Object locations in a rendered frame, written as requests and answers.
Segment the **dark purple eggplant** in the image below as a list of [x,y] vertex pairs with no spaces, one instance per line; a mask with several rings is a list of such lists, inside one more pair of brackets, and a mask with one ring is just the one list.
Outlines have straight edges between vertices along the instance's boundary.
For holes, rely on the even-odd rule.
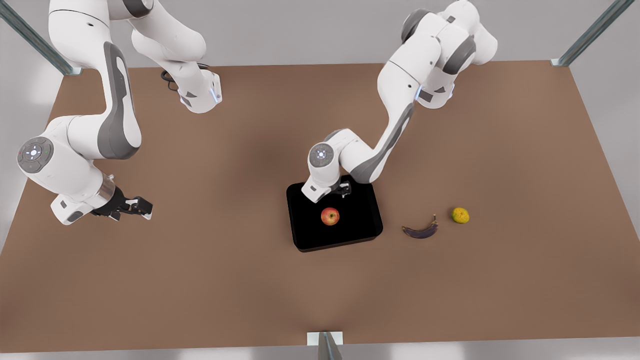
[[401,229],[405,235],[408,235],[412,239],[427,239],[432,235],[436,234],[437,231],[439,230],[437,215],[433,214],[433,219],[430,222],[430,224],[426,228],[423,228],[421,230],[416,230],[416,229],[405,227],[405,226],[402,226]]

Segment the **black rectangular tray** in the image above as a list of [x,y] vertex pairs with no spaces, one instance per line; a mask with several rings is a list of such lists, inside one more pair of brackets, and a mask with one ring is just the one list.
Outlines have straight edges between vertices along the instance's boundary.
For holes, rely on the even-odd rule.
[[[373,185],[358,183],[350,175],[343,175],[341,180],[349,182],[350,194],[327,194],[317,203],[303,194],[302,182],[286,189],[292,239],[300,252],[361,243],[382,233],[383,223]],[[337,210],[336,224],[322,222],[325,208]]]

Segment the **silver frame post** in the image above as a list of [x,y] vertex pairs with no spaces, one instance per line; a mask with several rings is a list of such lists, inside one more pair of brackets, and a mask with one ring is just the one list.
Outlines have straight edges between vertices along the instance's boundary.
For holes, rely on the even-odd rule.
[[307,346],[317,346],[317,360],[343,360],[343,332],[307,332]]
[[41,35],[30,27],[7,2],[0,0],[0,18],[64,76],[78,76],[82,68],[73,67]]
[[636,0],[614,0],[559,58],[550,60],[554,68],[569,67],[596,39],[612,25]]

